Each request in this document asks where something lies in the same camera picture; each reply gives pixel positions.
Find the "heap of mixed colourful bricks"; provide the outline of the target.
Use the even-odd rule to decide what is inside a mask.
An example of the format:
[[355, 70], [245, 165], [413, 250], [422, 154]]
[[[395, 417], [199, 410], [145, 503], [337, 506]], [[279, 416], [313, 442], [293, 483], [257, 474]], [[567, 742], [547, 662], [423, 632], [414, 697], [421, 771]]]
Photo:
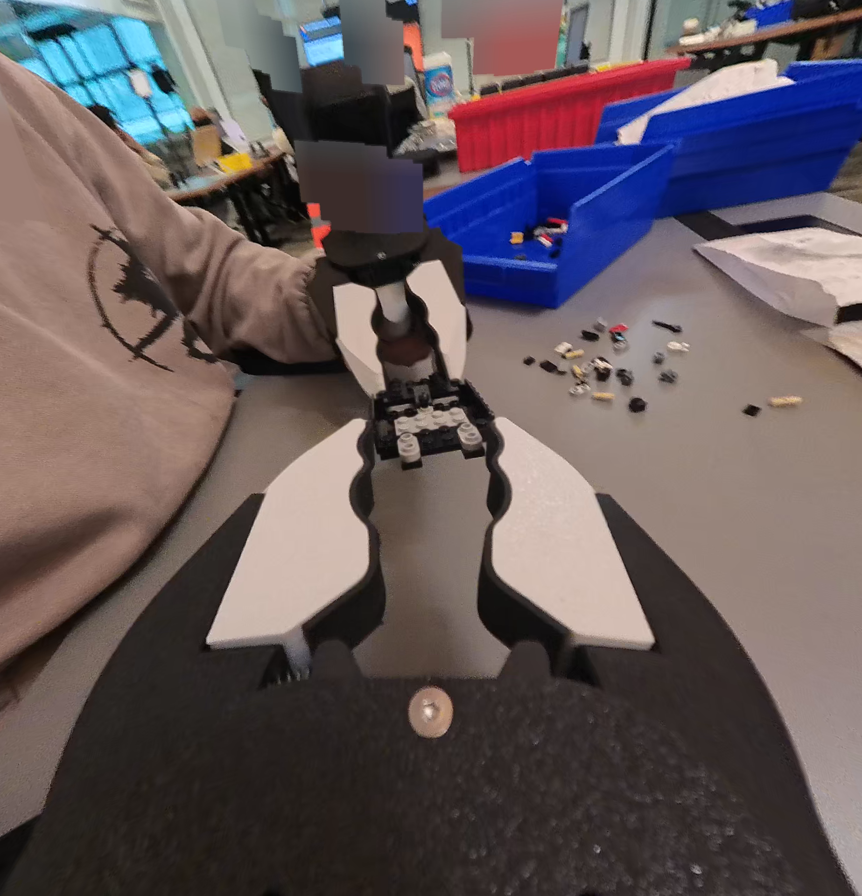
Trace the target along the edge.
[[509, 244], [513, 247], [536, 244], [545, 251], [546, 258], [555, 261], [561, 257], [563, 242], [569, 231], [567, 218], [547, 217], [536, 225], [526, 225], [523, 230], [513, 230]]

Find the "red plastic bin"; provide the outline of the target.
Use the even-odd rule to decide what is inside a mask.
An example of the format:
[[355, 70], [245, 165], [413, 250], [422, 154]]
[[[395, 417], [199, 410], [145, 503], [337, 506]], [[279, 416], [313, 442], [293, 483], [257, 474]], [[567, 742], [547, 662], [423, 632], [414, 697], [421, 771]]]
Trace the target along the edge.
[[604, 107], [669, 91], [689, 56], [628, 63], [516, 88], [454, 106], [459, 171], [529, 159], [536, 151], [590, 146]]

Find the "person's left hand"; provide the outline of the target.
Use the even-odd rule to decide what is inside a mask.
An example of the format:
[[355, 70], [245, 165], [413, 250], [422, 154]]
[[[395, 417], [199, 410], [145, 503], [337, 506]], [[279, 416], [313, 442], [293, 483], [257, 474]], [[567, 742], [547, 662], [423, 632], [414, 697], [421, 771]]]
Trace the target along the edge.
[[424, 325], [413, 325], [400, 335], [382, 330], [376, 336], [377, 356], [383, 369], [418, 370], [421, 372], [415, 374], [418, 378], [436, 371], [435, 345]]

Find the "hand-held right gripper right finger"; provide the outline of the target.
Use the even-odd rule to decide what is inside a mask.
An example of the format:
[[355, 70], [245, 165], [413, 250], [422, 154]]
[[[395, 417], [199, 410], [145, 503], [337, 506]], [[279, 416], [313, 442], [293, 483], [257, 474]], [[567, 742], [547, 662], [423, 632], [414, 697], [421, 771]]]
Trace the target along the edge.
[[505, 417], [492, 422], [478, 612], [503, 644], [649, 651], [655, 635], [595, 489]]

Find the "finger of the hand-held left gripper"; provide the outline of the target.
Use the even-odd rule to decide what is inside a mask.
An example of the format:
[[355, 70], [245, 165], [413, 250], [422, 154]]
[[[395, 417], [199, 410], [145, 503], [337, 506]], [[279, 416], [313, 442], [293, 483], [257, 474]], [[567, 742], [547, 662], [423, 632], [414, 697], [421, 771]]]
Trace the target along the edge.
[[442, 261], [415, 267], [410, 274], [410, 289], [424, 308], [426, 326], [435, 338], [445, 375], [450, 380], [462, 380], [468, 354], [469, 317]]
[[333, 288], [336, 346], [358, 386], [374, 399], [385, 391], [385, 376], [378, 357], [378, 335], [372, 319], [378, 306], [375, 291], [359, 284]]

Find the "wooden office table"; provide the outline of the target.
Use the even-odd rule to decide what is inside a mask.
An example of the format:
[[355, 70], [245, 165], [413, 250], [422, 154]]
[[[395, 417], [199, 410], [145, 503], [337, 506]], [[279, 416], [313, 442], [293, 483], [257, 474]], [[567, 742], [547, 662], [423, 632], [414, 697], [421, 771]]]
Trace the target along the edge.
[[763, 54], [770, 43], [785, 43], [798, 48], [798, 59], [808, 60], [813, 45], [824, 37], [835, 37], [836, 34], [853, 28], [857, 38], [862, 37], [862, 6], [850, 6], [841, 9], [832, 6], [830, 12], [820, 16], [791, 18], [761, 26], [744, 28], [740, 32], [733, 28], [733, 33], [726, 37], [696, 39], [694, 42], [681, 41], [665, 49], [672, 56], [691, 56], [695, 58], [717, 58], [726, 61], [730, 56]]

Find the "small blue plastic bin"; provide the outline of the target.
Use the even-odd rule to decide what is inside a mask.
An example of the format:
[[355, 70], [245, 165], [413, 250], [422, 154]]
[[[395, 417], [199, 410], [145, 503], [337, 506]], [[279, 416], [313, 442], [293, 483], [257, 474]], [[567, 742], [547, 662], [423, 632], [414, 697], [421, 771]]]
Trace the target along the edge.
[[[467, 293], [556, 309], [650, 230], [673, 169], [670, 143], [541, 151], [425, 200], [425, 218], [462, 249]], [[561, 257], [510, 233], [567, 218]]]

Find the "pile of loose toy bricks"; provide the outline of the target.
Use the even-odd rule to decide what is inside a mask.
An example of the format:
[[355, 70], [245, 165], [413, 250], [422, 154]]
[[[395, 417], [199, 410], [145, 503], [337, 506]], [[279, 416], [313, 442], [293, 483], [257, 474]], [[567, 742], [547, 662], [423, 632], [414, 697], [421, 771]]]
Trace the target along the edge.
[[587, 397], [601, 405], [623, 405], [634, 416], [649, 410], [649, 400], [640, 389], [645, 385], [672, 387], [679, 373], [671, 367], [673, 359], [689, 354], [691, 344], [681, 335], [656, 330], [666, 336], [649, 353], [633, 354], [633, 330], [623, 321], [611, 322], [598, 317], [579, 330], [573, 342], [561, 341], [547, 353], [525, 355], [521, 364], [537, 368], [552, 377], [561, 377], [568, 394], [575, 399]]

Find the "white paper bag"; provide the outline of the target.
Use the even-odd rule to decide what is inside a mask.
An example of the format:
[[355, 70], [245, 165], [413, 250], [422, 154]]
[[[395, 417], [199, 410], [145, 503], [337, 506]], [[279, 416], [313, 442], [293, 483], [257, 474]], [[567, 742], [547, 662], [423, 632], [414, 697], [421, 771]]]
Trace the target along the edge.
[[694, 251], [785, 316], [823, 328], [862, 321], [862, 236], [802, 228], [700, 242]]
[[635, 145], [641, 142], [650, 118], [671, 111], [703, 106], [722, 99], [736, 98], [791, 85], [792, 79], [778, 74], [778, 63], [767, 59], [738, 63], [719, 69], [693, 85], [680, 90], [645, 112], [639, 112], [616, 131], [614, 143]]

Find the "white wipes canister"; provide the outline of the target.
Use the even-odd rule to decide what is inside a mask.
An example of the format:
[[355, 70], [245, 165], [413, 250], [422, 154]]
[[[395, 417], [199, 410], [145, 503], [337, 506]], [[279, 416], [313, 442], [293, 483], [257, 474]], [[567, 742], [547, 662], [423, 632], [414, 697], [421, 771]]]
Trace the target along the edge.
[[449, 53], [438, 51], [424, 56], [424, 85], [429, 118], [446, 118], [459, 99]]

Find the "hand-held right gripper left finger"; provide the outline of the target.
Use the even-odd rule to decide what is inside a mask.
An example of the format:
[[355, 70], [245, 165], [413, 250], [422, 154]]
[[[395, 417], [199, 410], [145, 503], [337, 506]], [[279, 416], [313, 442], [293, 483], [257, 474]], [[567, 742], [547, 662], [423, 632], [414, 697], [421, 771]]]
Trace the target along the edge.
[[207, 634], [214, 650], [273, 646], [295, 674], [318, 646], [361, 644], [385, 610], [371, 425], [350, 420], [265, 489]]

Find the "person's left forearm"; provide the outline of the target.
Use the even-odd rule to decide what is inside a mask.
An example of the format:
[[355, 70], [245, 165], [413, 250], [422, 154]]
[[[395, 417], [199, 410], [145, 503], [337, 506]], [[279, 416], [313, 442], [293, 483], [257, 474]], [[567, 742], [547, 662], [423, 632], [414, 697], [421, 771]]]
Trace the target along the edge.
[[217, 356], [257, 350], [279, 362], [336, 357], [308, 297], [313, 266], [256, 244], [208, 211], [180, 206], [146, 175], [98, 181], [120, 237]]

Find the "black toy brick car chassis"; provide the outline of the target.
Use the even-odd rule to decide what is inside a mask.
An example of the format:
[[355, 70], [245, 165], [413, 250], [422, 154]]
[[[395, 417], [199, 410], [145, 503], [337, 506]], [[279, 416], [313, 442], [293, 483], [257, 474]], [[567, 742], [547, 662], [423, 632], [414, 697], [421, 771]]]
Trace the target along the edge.
[[[417, 436], [426, 458], [442, 454], [482, 457], [494, 415], [477, 390], [465, 380], [439, 374], [416, 382], [392, 380], [371, 401], [373, 449], [376, 459], [399, 462], [397, 439], [403, 432]], [[483, 437], [482, 451], [464, 452], [457, 429], [470, 421]]]

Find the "grey desk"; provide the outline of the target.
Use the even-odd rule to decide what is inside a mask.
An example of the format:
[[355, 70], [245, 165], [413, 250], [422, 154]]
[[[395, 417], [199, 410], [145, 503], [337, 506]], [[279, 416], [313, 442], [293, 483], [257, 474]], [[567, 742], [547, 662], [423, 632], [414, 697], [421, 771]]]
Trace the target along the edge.
[[[770, 689], [828, 838], [862, 894], [862, 374], [750, 297], [694, 245], [703, 216], [649, 234], [569, 303], [474, 299], [469, 378], [497, 415], [612, 496], [733, 628]], [[645, 385], [642, 416], [572, 398], [521, 364], [603, 317], [637, 357], [682, 325], [677, 385]], [[57, 637], [0, 716], [0, 836], [39, 814], [72, 724], [136, 617], [250, 494], [360, 411], [348, 375], [242, 377], [201, 486], [149, 557]], [[800, 407], [773, 409], [770, 397]], [[747, 404], [761, 414], [742, 414]]]

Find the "computer monitor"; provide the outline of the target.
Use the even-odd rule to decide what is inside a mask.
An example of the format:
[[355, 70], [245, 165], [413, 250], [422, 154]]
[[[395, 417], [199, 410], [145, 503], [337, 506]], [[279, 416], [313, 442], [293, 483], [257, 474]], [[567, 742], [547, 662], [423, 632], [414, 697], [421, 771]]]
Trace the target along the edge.
[[343, 33], [337, 15], [305, 22], [298, 31], [304, 67], [313, 68], [344, 60]]

